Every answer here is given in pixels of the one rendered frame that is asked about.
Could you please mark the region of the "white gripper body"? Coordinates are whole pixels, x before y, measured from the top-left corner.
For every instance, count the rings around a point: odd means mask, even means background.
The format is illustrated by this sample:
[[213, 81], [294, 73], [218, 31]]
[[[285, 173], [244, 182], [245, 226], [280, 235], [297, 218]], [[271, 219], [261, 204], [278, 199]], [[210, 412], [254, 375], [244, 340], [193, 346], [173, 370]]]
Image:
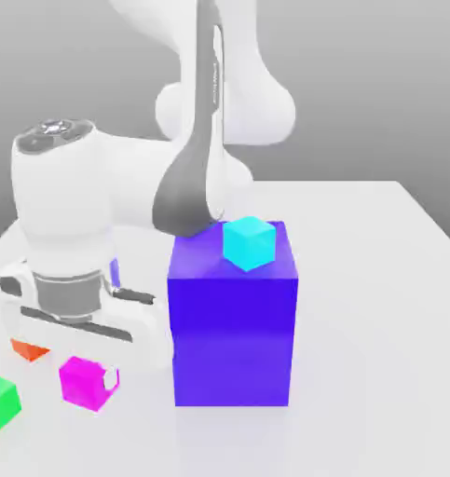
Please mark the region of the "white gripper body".
[[8, 300], [7, 334], [64, 358], [118, 369], [159, 370], [169, 367], [173, 357], [168, 318], [158, 308], [111, 297], [83, 323], [58, 320], [20, 299]]

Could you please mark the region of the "small magenta cube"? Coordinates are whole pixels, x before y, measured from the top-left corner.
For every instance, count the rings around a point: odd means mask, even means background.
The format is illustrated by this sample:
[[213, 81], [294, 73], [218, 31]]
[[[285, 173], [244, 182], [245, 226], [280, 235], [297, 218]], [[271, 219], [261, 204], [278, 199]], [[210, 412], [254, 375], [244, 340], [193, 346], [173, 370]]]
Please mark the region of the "small magenta cube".
[[62, 398], [90, 411], [100, 411], [116, 392], [104, 389], [105, 369], [96, 361], [71, 357], [59, 369]]

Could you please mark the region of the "small orange cube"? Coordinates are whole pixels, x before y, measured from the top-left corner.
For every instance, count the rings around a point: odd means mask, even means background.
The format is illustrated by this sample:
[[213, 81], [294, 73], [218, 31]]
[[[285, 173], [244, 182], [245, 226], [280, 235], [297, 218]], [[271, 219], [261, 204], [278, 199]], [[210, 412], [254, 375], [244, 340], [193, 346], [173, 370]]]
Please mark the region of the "small orange cube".
[[29, 362], [33, 362], [47, 355], [50, 350], [39, 346], [24, 343], [13, 338], [10, 339], [12, 349]]

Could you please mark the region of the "small cyan cube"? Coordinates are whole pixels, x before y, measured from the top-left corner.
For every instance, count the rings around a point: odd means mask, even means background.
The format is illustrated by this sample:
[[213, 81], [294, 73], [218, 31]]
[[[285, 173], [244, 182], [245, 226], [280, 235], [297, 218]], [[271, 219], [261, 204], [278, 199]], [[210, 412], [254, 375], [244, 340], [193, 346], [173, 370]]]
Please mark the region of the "small cyan cube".
[[254, 216], [223, 224], [223, 257], [243, 271], [276, 259], [277, 229]]

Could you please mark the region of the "large purple box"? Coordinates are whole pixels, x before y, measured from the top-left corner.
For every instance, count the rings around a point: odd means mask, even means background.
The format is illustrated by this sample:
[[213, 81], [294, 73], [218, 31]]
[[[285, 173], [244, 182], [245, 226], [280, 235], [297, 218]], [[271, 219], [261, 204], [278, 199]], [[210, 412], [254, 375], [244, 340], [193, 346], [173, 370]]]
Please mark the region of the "large purple box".
[[223, 256], [223, 226], [174, 241], [168, 272], [178, 406], [289, 402], [298, 271], [283, 222], [276, 258], [249, 272]]

